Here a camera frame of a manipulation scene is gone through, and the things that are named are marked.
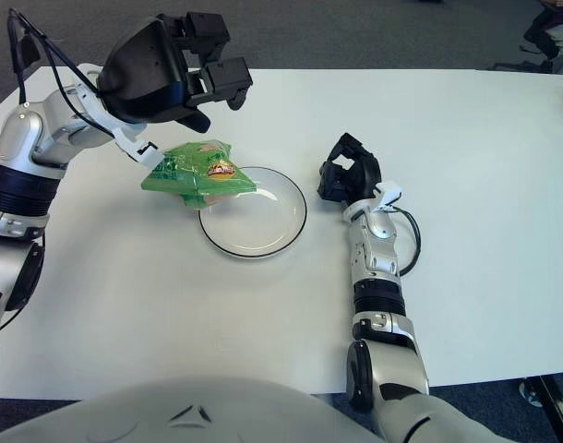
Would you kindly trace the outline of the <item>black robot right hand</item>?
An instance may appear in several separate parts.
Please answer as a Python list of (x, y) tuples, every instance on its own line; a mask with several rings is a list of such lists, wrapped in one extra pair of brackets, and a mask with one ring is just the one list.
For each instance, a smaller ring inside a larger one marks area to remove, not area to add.
[(374, 197), (381, 171), (376, 157), (349, 133), (344, 133), (319, 168), (318, 195), (351, 205)]

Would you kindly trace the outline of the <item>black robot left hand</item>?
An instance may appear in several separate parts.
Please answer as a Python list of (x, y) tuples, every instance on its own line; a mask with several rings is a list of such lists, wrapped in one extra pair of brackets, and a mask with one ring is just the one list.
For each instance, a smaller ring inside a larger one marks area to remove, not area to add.
[(199, 110), (226, 102), (239, 110), (253, 80), (243, 57), (222, 59), (230, 34), (221, 15), (160, 14), (124, 34), (108, 55), (97, 87), (107, 110), (131, 124), (176, 122), (206, 133)]

